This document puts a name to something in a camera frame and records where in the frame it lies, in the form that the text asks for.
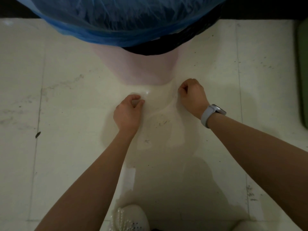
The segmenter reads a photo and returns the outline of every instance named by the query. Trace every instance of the fist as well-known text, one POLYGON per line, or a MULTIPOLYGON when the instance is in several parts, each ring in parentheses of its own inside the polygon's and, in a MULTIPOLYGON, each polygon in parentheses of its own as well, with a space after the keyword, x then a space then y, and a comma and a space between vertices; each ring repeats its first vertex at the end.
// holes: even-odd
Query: fist
POLYGON ((204 88, 196 79, 189 78, 179 87, 181 103, 196 118, 201 119, 203 112, 210 105, 204 88))
POLYGON ((129 95, 116 107, 113 119, 120 131, 132 135, 138 131, 144 104, 144 100, 139 99, 139 95, 129 95), (133 100, 139 100, 139 102, 133 105, 133 100))

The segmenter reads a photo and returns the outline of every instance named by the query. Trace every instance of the white watch strap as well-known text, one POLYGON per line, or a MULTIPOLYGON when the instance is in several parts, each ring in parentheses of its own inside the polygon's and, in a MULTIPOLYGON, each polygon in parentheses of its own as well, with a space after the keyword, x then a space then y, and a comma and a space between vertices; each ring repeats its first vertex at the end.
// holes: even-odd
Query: white watch strap
POLYGON ((204 111, 204 113, 202 114, 201 116, 201 123, 202 125, 204 125, 206 128, 209 129, 208 127, 208 124, 207 124, 207 121, 208 121, 208 118, 216 111, 216 109, 212 106, 212 105, 209 105, 207 107, 207 109, 204 111))

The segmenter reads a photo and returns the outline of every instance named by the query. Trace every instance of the watch face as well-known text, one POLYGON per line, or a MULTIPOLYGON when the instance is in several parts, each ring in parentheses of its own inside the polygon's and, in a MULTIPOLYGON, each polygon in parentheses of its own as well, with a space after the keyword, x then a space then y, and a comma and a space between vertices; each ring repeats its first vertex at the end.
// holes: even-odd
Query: watch face
POLYGON ((221 113, 222 115, 226 115, 227 114, 226 111, 224 111, 223 109, 219 108, 217 105, 215 105, 215 104, 212 104, 212 105, 214 105, 216 107, 216 112, 221 113))

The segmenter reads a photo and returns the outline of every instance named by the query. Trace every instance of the shoe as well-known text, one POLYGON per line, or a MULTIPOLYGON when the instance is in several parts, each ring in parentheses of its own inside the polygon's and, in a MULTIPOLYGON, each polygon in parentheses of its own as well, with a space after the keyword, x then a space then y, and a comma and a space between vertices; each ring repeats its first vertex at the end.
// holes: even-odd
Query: shoe
POLYGON ((109 231, 150 231, 150 225, 144 211, 138 205, 118 208, 111 216, 109 231))

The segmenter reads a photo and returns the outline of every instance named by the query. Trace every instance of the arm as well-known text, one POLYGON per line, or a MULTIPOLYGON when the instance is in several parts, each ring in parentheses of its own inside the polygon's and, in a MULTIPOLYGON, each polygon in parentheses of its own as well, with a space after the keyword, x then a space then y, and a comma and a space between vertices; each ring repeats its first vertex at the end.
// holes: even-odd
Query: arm
MULTIPOLYGON (((179 88, 181 102, 197 118, 209 105, 195 79, 179 88)), ((308 230, 308 153, 218 113, 208 126, 239 165, 302 229, 308 230)))
POLYGON ((109 209, 128 147, 136 134, 144 100, 136 107, 129 95, 113 118, 119 132, 97 160, 71 185, 37 226, 36 231, 99 230, 109 209))

